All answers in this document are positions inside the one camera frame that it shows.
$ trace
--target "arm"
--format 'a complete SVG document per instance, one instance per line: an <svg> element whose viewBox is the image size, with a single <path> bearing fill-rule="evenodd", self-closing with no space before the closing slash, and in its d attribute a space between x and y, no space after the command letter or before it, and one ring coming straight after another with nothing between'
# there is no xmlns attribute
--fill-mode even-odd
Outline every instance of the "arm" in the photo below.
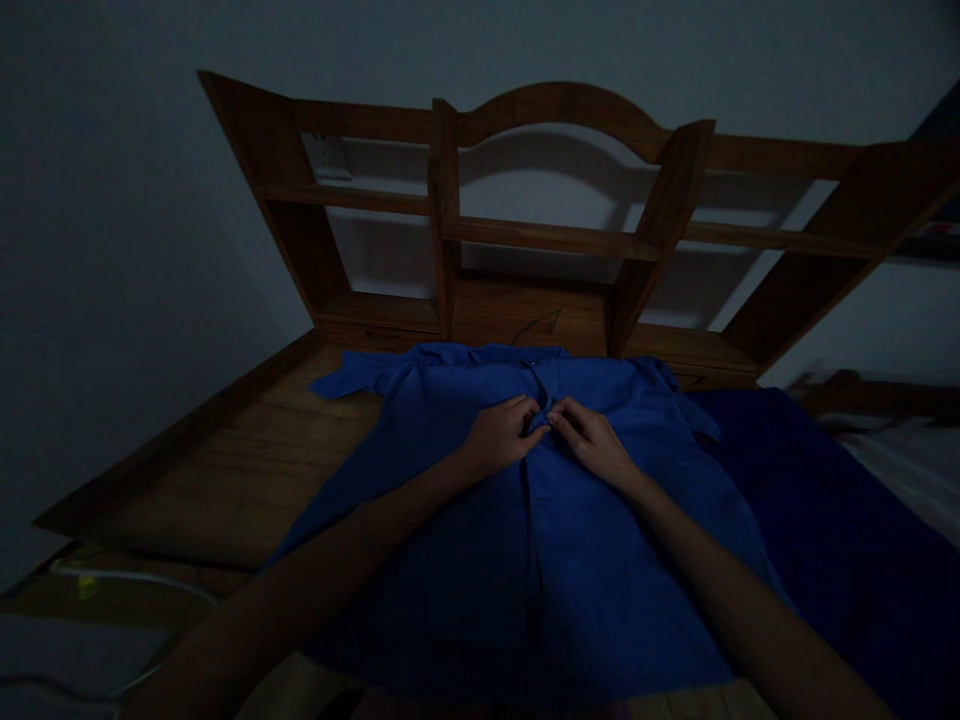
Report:
<svg viewBox="0 0 960 720"><path fill-rule="evenodd" d="M606 417L565 398L549 419L580 462L624 495L657 535L727 650L778 717L894 718L802 618L634 465Z"/></svg>
<svg viewBox="0 0 960 720"><path fill-rule="evenodd" d="M329 623L398 545L540 442L549 426L520 437L535 412L525 396L484 410L459 450L251 580L174 649L124 717L233 717L263 676Z"/></svg>

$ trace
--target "electrical outlet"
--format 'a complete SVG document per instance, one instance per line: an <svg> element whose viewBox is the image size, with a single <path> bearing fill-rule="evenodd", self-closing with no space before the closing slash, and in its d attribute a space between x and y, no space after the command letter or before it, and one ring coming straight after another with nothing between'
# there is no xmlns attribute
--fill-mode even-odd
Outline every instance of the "electrical outlet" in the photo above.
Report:
<svg viewBox="0 0 960 720"><path fill-rule="evenodd" d="M350 166L347 164L347 150L339 135L303 133L301 138L303 147L307 151L307 159L313 168L314 177L353 180Z"/></svg>

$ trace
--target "finger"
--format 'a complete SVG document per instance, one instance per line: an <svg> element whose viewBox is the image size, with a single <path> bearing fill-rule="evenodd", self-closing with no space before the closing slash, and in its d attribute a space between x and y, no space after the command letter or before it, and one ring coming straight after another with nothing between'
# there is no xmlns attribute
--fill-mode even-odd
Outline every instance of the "finger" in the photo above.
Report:
<svg viewBox="0 0 960 720"><path fill-rule="evenodd" d="M583 435L578 433L573 425L570 424L570 421L560 413L552 412L547 415L547 419L553 425L553 428L560 433L561 437L567 441L567 445L569 445L571 449L576 450L586 442Z"/></svg>
<svg viewBox="0 0 960 720"><path fill-rule="evenodd" d="M516 418L517 421L522 422L523 418L525 418L527 414L536 414L540 412L540 406L537 405L536 400L524 395L523 400L509 408L509 412L511 418Z"/></svg>
<svg viewBox="0 0 960 720"><path fill-rule="evenodd" d="M537 443L543 440L543 436L546 435L548 432L550 432L550 426L541 425L532 433L527 435L525 438L522 438L520 440L520 444L523 445L524 449L527 452L530 452L531 450L533 450L533 448L537 446Z"/></svg>
<svg viewBox="0 0 960 720"><path fill-rule="evenodd" d="M585 408L569 395L554 405L553 410L557 413L570 413L570 415L573 416L573 419L580 423L580 427L582 427L584 430L588 429L588 426L592 422L595 414L593 410Z"/></svg>
<svg viewBox="0 0 960 720"><path fill-rule="evenodd" d="M515 405L519 404L522 400L529 400L526 395L517 395L516 397L510 398L509 400L504 400L502 403L497 405L497 407L503 408L504 410L509 410Z"/></svg>

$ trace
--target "hand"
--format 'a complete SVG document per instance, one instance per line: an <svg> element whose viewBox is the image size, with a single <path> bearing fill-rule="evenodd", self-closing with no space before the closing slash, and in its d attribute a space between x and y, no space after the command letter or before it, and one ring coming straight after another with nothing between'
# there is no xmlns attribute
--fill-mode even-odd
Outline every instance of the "hand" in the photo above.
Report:
<svg viewBox="0 0 960 720"><path fill-rule="evenodd" d="M544 425L520 437L523 426L540 412L537 401L518 395L492 408L481 410L473 423L470 435L455 453L476 480L490 477L503 468L527 456L534 446L550 432Z"/></svg>
<svg viewBox="0 0 960 720"><path fill-rule="evenodd" d="M565 414L573 418L582 431L575 428ZM601 480L627 492L638 479L646 479L623 448L606 416L588 410L572 397L565 397L550 409L547 419L583 466Z"/></svg>

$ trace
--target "blue shirt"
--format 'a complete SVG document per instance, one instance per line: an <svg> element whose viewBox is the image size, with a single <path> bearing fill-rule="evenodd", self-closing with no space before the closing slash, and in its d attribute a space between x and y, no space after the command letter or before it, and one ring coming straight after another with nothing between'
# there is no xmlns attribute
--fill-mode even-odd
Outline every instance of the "blue shirt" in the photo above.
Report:
<svg viewBox="0 0 960 720"><path fill-rule="evenodd" d="M534 429L571 395L605 414L637 465L783 594L749 507L700 446L719 439L717 425L658 360L429 343L344 353L342 369L311 387L328 398L369 390L383 409L272 561L458 448L483 408L529 395L542 408ZM412 697L555 709L733 678L669 558L553 434L452 501L304 649Z"/></svg>

